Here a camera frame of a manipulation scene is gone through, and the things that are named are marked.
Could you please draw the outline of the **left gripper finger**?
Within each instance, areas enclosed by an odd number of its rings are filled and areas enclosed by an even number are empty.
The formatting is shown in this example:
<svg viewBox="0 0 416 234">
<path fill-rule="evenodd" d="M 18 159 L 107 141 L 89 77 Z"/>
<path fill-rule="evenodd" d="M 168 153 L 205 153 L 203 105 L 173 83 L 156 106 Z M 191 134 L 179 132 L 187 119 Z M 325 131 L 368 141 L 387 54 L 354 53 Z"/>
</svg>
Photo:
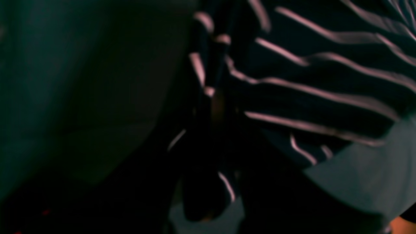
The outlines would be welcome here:
<svg viewBox="0 0 416 234">
<path fill-rule="evenodd" d="M 211 98 L 211 127 L 220 127 L 226 117 L 226 101 L 223 92 L 216 92 Z"/>
</svg>

